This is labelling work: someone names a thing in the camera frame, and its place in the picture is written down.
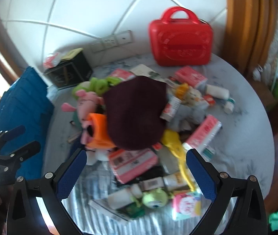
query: red plastic case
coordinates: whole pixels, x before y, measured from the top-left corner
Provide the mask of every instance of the red plastic case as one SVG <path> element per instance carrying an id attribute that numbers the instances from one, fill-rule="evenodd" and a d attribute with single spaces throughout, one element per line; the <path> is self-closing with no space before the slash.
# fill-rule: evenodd
<path id="1" fill-rule="evenodd" d="M 188 18 L 171 18 L 184 11 Z M 160 66 L 202 65 L 211 58 L 212 27 L 190 10 L 175 6 L 166 10 L 161 19 L 149 25 L 154 59 Z"/>

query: black square box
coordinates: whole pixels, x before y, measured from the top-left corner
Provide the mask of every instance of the black square box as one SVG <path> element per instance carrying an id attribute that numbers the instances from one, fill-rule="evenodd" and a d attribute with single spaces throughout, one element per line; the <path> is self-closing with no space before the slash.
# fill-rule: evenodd
<path id="1" fill-rule="evenodd" d="M 82 50 L 82 48 L 76 48 L 69 51 L 62 57 L 56 67 L 44 72 L 58 89 L 76 86 L 81 82 L 89 81 L 93 71 Z"/>

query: maroon beanie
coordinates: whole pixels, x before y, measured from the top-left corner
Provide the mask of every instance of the maroon beanie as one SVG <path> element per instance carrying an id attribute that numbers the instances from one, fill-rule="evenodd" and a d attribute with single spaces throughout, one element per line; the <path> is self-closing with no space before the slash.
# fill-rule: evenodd
<path id="1" fill-rule="evenodd" d="M 167 104 L 166 84 L 138 76 L 122 82 L 103 95 L 108 133 L 117 147 L 141 150 L 160 141 Z"/>

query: electrical outlet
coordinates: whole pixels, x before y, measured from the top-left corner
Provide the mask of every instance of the electrical outlet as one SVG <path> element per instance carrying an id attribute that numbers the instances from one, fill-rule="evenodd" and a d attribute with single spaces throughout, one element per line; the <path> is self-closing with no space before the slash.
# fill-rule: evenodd
<path id="1" fill-rule="evenodd" d="M 132 42 L 132 34 L 130 30 L 116 34 L 118 45 L 124 45 Z"/>
<path id="2" fill-rule="evenodd" d="M 116 38 L 115 38 L 115 35 L 110 35 L 108 37 L 104 37 L 102 39 L 102 42 L 104 44 L 104 47 L 106 49 L 108 48 L 113 48 L 113 47 L 116 47 L 117 46 L 117 41 L 116 41 Z"/>
<path id="3" fill-rule="evenodd" d="M 101 40 L 93 41 L 90 43 L 90 47 L 93 53 L 105 50 L 105 47 Z"/>

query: gray stuffed toy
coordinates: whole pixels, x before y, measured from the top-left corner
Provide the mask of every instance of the gray stuffed toy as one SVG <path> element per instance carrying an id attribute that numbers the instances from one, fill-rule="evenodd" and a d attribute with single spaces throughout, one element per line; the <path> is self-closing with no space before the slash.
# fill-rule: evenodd
<path id="1" fill-rule="evenodd" d="M 189 107 L 180 105 L 173 119 L 167 123 L 167 128 L 175 132 L 180 132 L 183 129 L 183 121 L 186 120 L 190 126 L 199 125 L 204 121 L 205 112 L 199 107 Z"/>

